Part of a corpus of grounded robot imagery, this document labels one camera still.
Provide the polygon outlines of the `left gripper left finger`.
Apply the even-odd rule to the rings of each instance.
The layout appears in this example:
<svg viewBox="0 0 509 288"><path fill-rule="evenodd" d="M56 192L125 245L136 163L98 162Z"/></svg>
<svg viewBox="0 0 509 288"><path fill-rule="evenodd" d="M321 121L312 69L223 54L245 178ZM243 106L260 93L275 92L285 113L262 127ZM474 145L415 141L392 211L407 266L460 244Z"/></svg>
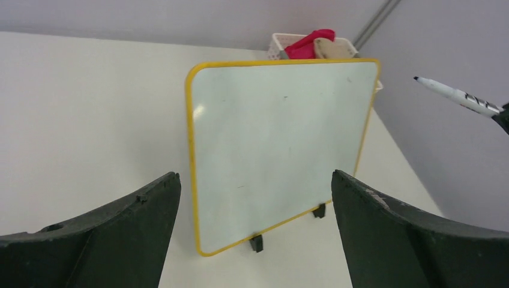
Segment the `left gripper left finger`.
<svg viewBox="0 0 509 288"><path fill-rule="evenodd" d="M2 287L157 287L181 196L169 172L35 233L1 237Z"/></svg>

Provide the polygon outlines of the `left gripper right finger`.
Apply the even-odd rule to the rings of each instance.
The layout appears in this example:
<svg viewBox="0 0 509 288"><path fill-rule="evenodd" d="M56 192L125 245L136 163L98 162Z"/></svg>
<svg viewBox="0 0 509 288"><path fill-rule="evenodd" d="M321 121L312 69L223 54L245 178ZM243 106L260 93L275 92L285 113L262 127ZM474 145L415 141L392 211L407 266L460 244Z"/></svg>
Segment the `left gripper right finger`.
<svg viewBox="0 0 509 288"><path fill-rule="evenodd" d="M508 233L423 211L336 170L333 207L354 287L507 287Z"/></svg>

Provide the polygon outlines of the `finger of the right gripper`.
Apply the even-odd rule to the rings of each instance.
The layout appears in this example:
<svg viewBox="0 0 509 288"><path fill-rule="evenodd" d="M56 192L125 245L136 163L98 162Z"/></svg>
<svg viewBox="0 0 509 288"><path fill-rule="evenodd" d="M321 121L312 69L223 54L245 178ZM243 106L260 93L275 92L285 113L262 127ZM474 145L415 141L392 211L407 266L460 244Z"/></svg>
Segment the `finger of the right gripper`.
<svg viewBox="0 0 509 288"><path fill-rule="evenodd" d="M509 135L509 103L502 106L503 111L494 115L492 119Z"/></svg>

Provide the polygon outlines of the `blue capped whiteboard marker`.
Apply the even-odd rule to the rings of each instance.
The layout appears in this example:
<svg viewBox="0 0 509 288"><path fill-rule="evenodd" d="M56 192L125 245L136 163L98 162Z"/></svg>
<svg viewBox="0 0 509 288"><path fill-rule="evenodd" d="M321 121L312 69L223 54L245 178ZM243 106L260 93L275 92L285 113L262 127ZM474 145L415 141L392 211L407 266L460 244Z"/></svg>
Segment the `blue capped whiteboard marker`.
<svg viewBox="0 0 509 288"><path fill-rule="evenodd" d="M467 92L452 88L435 80L418 76L415 76L414 80L423 85L426 89L485 117L492 118L505 111L501 106L482 100Z"/></svg>

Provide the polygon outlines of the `yellow framed whiteboard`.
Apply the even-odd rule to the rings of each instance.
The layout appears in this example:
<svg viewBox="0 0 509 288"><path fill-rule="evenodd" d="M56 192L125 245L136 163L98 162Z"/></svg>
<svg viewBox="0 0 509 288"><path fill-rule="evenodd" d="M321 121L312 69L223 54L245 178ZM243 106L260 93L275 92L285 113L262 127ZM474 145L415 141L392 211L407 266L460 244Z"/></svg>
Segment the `yellow framed whiteboard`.
<svg viewBox="0 0 509 288"><path fill-rule="evenodd" d="M185 80L196 251L213 256L330 203L354 175L380 63L204 62Z"/></svg>

